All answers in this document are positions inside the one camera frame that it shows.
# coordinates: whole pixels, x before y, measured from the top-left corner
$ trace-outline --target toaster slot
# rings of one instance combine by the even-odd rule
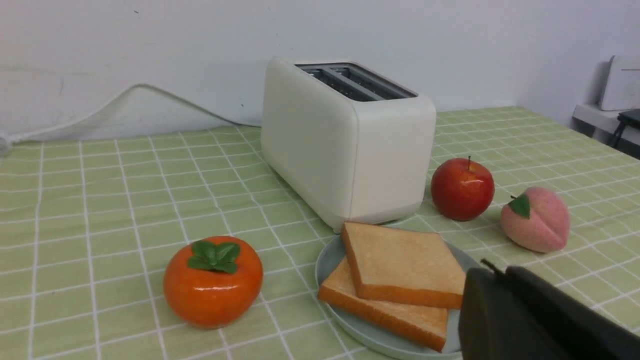
[[[352,63],[297,65],[301,70],[355,101],[406,99],[416,95]]]

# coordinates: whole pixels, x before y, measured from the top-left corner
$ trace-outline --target pink peach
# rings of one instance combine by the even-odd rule
[[[500,225],[515,243],[537,252],[563,249],[569,240],[569,209],[552,190],[539,186],[512,197],[500,212]]]

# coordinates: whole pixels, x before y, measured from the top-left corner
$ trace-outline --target persimmon leaf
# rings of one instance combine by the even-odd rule
[[[216,246],[209,241],[195,241],[191,244],[191,251],[193,251],[193,255],[208,263],[216,263]]]
[[[187,266],[192,269],[200,269],[200,270],[213,270],[214,265],[207,263],[202,258],[197,256],[191,256],[189,261],[187,261]]]
[[[509,207],[514,213],[524,218],[531,217],[531,204],[529,204],[529,197],[526,194],[521,194],[518,197],[513,197],[513,200],[509,202]]]
[[[238,270],[238,265],[236,263],[218,263],[213,265],[213,269],[233,274]]]
[[[217,246],[216,257],[218,263],[233,263],[240,255],[240,245],[233,242],[224,242]]]

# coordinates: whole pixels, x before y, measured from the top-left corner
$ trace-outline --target red apple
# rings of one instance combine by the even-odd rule
[[[495,193],[491,172],[471,160],[454,158],[442,163],[431,177],[431,197],[445,217],[469,221],[489,207]]]

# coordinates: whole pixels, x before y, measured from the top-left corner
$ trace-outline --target plug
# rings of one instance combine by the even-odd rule
[[[13,150],[9,134],[6,131],[0,130],[0,156],[7,156]]]

